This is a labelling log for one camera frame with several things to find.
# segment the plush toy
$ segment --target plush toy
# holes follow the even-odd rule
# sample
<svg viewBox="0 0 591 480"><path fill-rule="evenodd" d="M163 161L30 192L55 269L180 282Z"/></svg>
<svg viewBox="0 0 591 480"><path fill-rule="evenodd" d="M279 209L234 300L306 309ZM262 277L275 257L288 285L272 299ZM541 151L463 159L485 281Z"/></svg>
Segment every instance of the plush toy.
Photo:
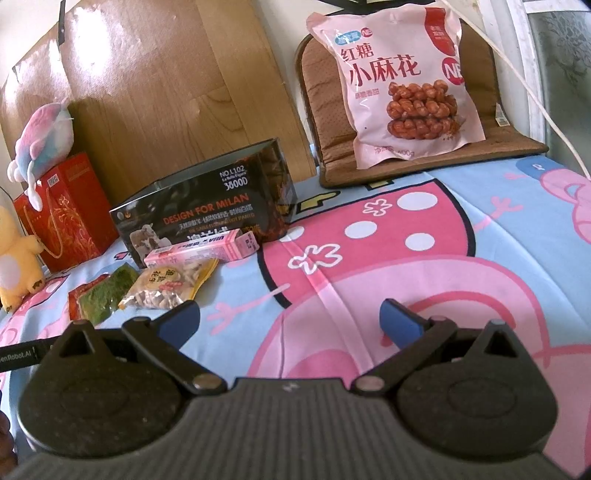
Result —
<svg viewBox="0 0 591 480"><path fill-rule="evenodd" d="M8 313L20 307L28 293L45 285L45 277L35 255L43 246L34 235L21 236L17 223L0 206L0 301Z"/></svg>
<svg viewBox="0 0 591 480"><path fill-rule="evenodd" d="M14 147L17 156L8 165L8 180L28 183L25 194L36 211L43 209L36 191L37 180L65 160L73 144L72 117L65 100L39 107L17 140Z"/></svg>

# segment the wooden board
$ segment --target wooden board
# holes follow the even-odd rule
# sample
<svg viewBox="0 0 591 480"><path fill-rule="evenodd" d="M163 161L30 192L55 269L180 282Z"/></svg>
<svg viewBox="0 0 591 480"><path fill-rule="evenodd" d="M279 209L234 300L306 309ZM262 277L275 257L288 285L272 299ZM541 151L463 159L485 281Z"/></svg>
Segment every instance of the wooden board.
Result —
<svg viewBox="0 0 591 480"><path fill-rule="evenodd" d="M314 162L251 0L83 0L15 66L0 123L11 157L30 115L69 98L113 204L196 162L278 137L295 181Z"/></svg>

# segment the red packaging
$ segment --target red packaging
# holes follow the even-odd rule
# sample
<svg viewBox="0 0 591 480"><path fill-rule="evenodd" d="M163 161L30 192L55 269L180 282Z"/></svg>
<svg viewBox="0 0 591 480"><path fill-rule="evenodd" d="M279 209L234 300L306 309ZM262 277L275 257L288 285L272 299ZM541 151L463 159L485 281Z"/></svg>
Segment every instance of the red packaging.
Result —
<svg viewBox="0 0 591 480"><path fill-rule="evenodd" d="M24 193L13 204L27 233L45 245L41 258L52 273L102 255L117 239L111 205L86 153L66 159L40 182L42 211L33 209Z"/></svg>

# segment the brown chair cushion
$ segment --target brown chair cushion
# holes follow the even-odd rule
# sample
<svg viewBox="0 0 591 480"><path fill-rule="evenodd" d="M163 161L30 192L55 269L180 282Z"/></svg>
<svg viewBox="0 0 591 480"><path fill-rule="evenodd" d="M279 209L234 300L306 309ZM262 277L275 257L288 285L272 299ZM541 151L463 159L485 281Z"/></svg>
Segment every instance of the brown chair cushion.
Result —
<svg viewBox="0 0 591 480"><path fill-rule="evenodd" d="M311 35L306 37L298 49L296 70L320 160L322 186L367 183L430 168L547 152L546 145L521 135L512 126L497 124L496 104L501 101L493 54L487 43L465 24L460 59L466 88L476 104L486 140L434 157L386 160L367 170L357 170L353 154L356 132L345 113L336 60Z"/></svg>

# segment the white polka dot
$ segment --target white polka dot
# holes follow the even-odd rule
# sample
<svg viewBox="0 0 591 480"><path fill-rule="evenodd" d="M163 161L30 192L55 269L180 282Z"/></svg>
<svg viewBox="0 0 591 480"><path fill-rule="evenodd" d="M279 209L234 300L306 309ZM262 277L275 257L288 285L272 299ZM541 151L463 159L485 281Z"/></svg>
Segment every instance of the white polka dot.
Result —
<svg viewBox="0 0 591 480"><path fill-rule="evenodd" d="M363 222L351 223L351 225L345 229L345 235L349 238L365 238L373 235L377 229L378 225L365 220Z"/></svg>
<svg viewBox="0 0 591 480"><path fill-rule="evenodd" d="M282 236L279 241L280 242L292 242L293 240L297 240L299 237L304 235L304 227L302 226L295 226L290 228L285 236Z"/></svg>
<svg viewBox="0 0 591 480"><path fill-rule="evenodd" d="M404 245L406 245L409 250L423 252L435 245L435 239L428 233L413 233L407 237L404 241Z"/></svg>
<svg viewBox="0 0 591 480"><path fill-rule="evenodd" d="M397 205L403 210L416 212L417 210L427 210L437 204L437 197L427 192L411 192L402 195Z"/></svg>

